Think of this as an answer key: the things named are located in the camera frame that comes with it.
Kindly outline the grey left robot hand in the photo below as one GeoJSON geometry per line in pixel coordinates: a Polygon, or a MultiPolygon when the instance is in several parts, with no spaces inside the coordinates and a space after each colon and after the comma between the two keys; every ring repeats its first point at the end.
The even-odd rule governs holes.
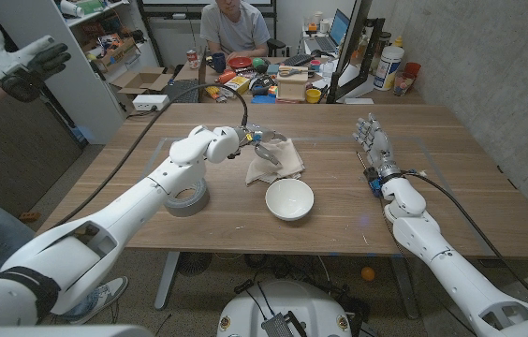
{"type": "Polygon", "coordinates": [[[260,125],[245,125],[238,126],[234,128],[238,139],[239,147],[246,145],[253,145],[255,147],[255,153],[260,158],[270,161],[275,166],[280,164],[277,157],[266,147],[262,145],[263,142],[270,142],[274,139],[279,139],[280,141],[287,141],[287,138],[281,133],[277,133],[274,130],[270,130],[264,126],[260,125]]]}

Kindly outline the operator hand in tracking glove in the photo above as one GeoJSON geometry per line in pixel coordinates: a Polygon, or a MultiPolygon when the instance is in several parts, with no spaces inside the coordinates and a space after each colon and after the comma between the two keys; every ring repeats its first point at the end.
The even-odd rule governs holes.
{"type": "Polygon", "coordinates": [[[44,36],[26,47],[9,52],[0,30],[0,88],[21,102],[31,102],[40,95],[45,80],[65,69],[71,58],[67,45],[44,36]]]}

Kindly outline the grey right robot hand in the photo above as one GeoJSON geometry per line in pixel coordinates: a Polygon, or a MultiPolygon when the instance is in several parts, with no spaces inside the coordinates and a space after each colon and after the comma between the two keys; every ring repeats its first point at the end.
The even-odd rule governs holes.
{"type": "Polygon", "coordinates": [[[394,160],[391,141],[372,113],[367,119],[358,118],[357,131],[353,136],[366,153],[367,161],[380,177],[401,173],[394,160]]]}

